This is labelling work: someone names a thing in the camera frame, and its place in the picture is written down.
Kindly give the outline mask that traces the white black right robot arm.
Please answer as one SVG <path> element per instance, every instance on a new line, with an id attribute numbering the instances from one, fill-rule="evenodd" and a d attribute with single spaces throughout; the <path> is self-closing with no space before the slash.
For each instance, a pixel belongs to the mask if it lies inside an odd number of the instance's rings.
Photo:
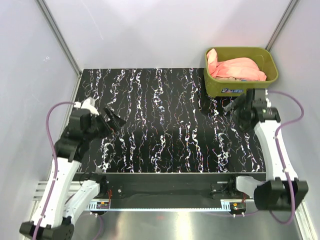
<path id="1" fill-rule="evenodd" d="M 254 200 L 261 211 L 295 212 L 309 186 L 299 180 L 294 170 L 282 137 L 282 123 L 279 111 L 272 107 L 264 88 L 247 89 L 233 102 L 224 107 L 230 112 L 238 129 L 244 133 L 254 131 L 258 138 L 265 163 L 265 181 L 241 175 L 227 185 L 228 195 L 239 198 L 246 194 Z"/>

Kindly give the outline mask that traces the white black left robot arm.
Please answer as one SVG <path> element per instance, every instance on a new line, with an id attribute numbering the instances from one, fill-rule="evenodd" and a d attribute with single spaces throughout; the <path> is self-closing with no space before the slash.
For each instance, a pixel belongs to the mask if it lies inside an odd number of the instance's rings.
<path id="1" fill-rule="evenodd" d="M 106 121 L 95 107 L 75 107 L 60 139 L 53 144 L 52 169 L 40 204 L 30 221 L 19 232 L 30 240 L 70 240 L 75 223 L 95 197 L 108 193 L 107 179 L 92 173 L 71 197 L 68 192 L 85 153 L 93 140 L 104 139 L 119 131 L 126 121 L 107 107 Z"/>

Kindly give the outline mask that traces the pink t shirt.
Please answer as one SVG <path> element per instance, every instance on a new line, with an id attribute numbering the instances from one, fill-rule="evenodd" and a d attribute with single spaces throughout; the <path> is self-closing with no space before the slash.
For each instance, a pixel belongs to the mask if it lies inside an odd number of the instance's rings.
<path id="1" fill-rule="evenodd" d="M 264 82 L 266 74 L 250 58 L 238 57 L 225 61 L 218 61 L 218 53 L 213 48 L 206 54 L 207 69 L 213 78 L 226 79 L 241 78 L 247 81 Z"/>

